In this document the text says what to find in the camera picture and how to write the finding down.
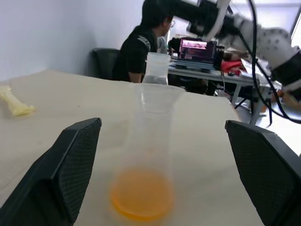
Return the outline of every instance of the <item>yellow object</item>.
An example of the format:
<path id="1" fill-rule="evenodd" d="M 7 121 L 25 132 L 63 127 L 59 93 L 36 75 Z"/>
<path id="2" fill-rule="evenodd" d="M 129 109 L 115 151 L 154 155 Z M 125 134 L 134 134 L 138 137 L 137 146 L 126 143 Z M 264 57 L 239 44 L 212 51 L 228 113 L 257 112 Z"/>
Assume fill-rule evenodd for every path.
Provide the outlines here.
<path id="1" fill-rule="evenodd" d="M 0 86 L 0 98 L 8 104 L 13 116 L 26 115 L 35 111 L 35 107 L 28 106 L 15 97 L 9 86 Z"/>
<path id="2" fill-rule="evenodd" d="M 131 220 L 163 218 L 173 207 L 171 183 L 151 169 L 132 168 L 117 176 L 111 187 L 115 209 Z"/>

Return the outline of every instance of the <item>black cable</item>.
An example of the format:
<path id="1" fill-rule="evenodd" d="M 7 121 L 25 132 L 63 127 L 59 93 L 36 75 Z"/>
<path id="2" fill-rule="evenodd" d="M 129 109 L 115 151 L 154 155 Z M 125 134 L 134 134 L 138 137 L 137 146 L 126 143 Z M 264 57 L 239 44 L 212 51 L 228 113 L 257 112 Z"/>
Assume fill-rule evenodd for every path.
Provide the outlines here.
<path id="1" fill-rule="evenodd" d="M 280 100 L 279 100 L 279 97 L 278 97 L 278 94 L 276 92 L 276 89 L 275 87 L 273 86 L 272 82 L 270 81 L 269 77 L 266 75 L 265 71 L 263 70 L 263 68 L 261 67 L 261 65 L 257 62 L 256 60 L 256 48 L 257 48 L 257 15 L 256 15 L 256 10 L 255 10 L 255 6 L 253 4 L 253 1 L 252 0 L 248 0 L 249 1 L 249 4 L 250 4 L 250 7 L 251 7 L 251 11 L 252 11 L 252 15 L 253 15 L 253 50 L 251 51 L 246 40 L 244 39 L 243 35 L 240 33 L 239 36 L 242 40 L 242 42 L 244 43 L 245 47 L 247 48 L 248 52 L 251 54 L 252 56 L 252 77 L 253 77 L 253 82 L 254 82 L 254 86 L 255 86 L 255 89 L 256 89 L 256 92 L 259 96 L 259 99 L 264 103 L 265 106 L 267 106 L 270 110 L 272 110 L 272 112 L 274 112 L 275 114 L 277 114 L 278 116 L 280 117 L 283 117 L 285 119 L 288 119 L 292 122 L 295 122 L 295 123 L 298 123 L 298 124 L 301 124 L 301 121 L 300 120 L 295 120 L 295 119 L 291 119 L 287 114 L 286 112 L 284 111 L 284 109 L 282 108 L 282 105 L 280 103 Z M 265 76 L 265 78 L 267 79 L 269 85 L 271 86 L 272 88 L 272 91 L 273 91 L 273 94 L 275 96 L 275 99 L 277 101 L 277 104 L 278 104 L 278 107 L 281 111 L 281 114 L 279 114 L 278 112 L 276 112 L 274 109 L 272 109 L 272 106 L 270 106 L 266 101 L 265 99 L 262 97 L 261 93 L 260 93 L 260 90 L 259 90 L 259 87 L 258 87 L 258 84 L 257 84 L 257 79 L 256 79 L 256 64 L 258 65 L 260 71 L 263 73 L 263 75 Z"/>
<path id="2" fill-rule="evenodd" d="M 246 49 L 248 50 L 249 54 L 250 54 L 251 56 L 253 56 L 253 53 L 252 53 L 252 51 L 251 51 L 251 49 L 250 49 L 248 43 L 246 42 L 244 36 L 243 36 L 241 33 L 239 33 L 238 35 L 239 35 L 239 37 L 241 38 L 241 40 L 242 40 L 243 44 L 245 45 Z M 258 94 L 258 96 L 259 96 L 259 99 L 264 103 L 265 106 L 267 106 L 267 107 L 270 109 L 270 106 L 269 106 L 269 105 L 267 104 L 267 102 L 264 100 L 262 94 L 261 94 L 260 91 L 259 91 L 259 87 L 258 87 L 258 84 L 257 84 L 257 79 L 256 79 L 255 81 L 253 80 L 253 82 L 254 82 L 255 90 L 257 91 L 257 94 Z M 272 111 L 273 111 L 273 113 L 275 113 L 275 114 L 277 114 L 277 115 L 279 115 L 279 116 L 281 116 L 281 117 L 284 118 L 283 115 L 279 114 L 279 113 L 276 112 L 274 109 L 272 109 Z"/>

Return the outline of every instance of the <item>red object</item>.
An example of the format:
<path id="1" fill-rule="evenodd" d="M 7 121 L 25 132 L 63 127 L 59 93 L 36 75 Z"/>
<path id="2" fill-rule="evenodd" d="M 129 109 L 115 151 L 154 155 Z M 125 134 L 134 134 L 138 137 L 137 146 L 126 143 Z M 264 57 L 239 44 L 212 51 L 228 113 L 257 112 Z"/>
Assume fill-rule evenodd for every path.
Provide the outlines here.
<path id="1" fill-rule="evenodd" d="M 233 72 L 240 75 L 240 69 L 244 69 L 241 61 L 222 61 L 221 71 L 224 73 Z"/>

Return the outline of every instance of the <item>desk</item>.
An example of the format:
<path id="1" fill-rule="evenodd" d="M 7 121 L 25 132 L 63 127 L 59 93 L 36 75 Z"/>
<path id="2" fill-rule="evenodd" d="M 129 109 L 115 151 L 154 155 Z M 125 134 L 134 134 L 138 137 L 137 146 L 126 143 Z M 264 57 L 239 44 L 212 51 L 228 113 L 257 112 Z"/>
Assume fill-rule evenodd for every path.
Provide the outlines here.
<path id="1" fill-rule="evenodd" d="M 64 128 L 101 117 L 92 177 L 75 226 L 118 225 L 109 215 L 108 186 L 132 120 L 134 84 L 55 71 L 10 84 L 37 112 L 12 118 L 0 102 L 0 206 Z M 184 93 L 177 101 L 171 134 L 177 203 L 165 226 L 263 226 L 240 181 L 226 120 L 238 117 L 225 98 Z"/>
<path id="2" fill-rule="evenodd" d="M 179 76 L 186 76 L 186 77 L 191 77 L 191 78 L 197 78 L 197 79 L 206 79 L 206 80 L 213 80 L 213 81 L 223 81 L 222 75 L 220 71 L 210 71 L 209 73 L 206 72 L 201 72 L 200 70 L 197 69 L 179 69 L 176 68 L 174 64 L 171 64 L 168 69 L 169 74 L 173 75 L 179 75 Z M 239 77 L 239 76 L 224 76 L 225 82 L 229 83 L 234 83 L 236 84 L 236 89 L 232 98 L 232 104 L 235 106 L 237 102 L 237 98 L 239 95 L 239 92 L 241 90 L 241 87 L 244 86 L 254 86 L 253 80 L 251 78 L 246 78 L 246 77 Z M 260 92 L 264 98 L 266 98 L 269 94 L 269 87 L 263 86 L 260 87 Z M 258 108 L 256 109 L 255 113 L 252 116 L 251 125 L 255 125 L 260 113 L 261 109 L 263 107 L 263 103 L 260 101 Z"/>

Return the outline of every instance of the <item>plastic cup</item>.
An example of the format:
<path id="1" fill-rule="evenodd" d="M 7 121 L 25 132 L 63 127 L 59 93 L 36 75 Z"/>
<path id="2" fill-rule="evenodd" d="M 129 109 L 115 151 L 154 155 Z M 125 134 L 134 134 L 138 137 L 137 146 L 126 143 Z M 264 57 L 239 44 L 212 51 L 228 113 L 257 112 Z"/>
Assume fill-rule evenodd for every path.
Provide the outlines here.
<path id="1" fill-rule="evenodd" d="M 164 218 L 174 205 L 169 137 L 174 104 L 183 89 L 136 85 L 136 112 L 127 151 L 111 185 L 115 210 L 132 221 Z"/>
<path id="2" fill-rule="evenodd" d="M 161 53 L 148 53 L 143 83 L 168 85 L 170 56 Z"/>

